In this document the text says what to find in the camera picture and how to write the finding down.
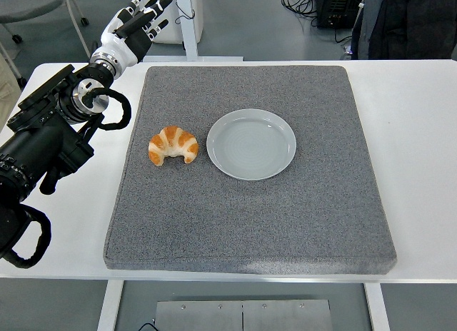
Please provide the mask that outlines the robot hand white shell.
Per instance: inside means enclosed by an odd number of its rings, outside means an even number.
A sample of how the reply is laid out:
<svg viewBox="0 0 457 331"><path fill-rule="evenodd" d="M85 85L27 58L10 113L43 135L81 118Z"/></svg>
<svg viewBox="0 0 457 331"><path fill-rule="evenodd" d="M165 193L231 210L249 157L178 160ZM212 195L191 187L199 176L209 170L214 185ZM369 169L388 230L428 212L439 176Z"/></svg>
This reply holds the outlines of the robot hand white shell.
<svg viewBox="0 0 457 331"><path fill-rule="evenodd" d="M111 64L120 74L125 68L141 62L152 42L169 21L161 15L173 0L131 0L119 10L101 35L101 46L91 61Z"/></svg>

